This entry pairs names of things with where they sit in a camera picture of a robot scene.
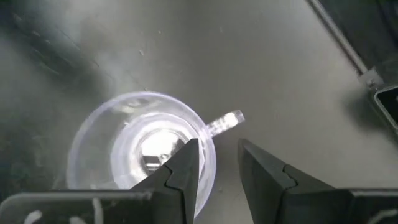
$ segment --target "transparent cup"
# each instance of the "transparent cup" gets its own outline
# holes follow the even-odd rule
[[[68,157],[68,188],[130,189],[197,138],[197,216],[216,175],[212,137],[243,121],[237,110],[206,125],[189,106],[171,96],[154,92],[121,95],[94,110],[77,132]]]

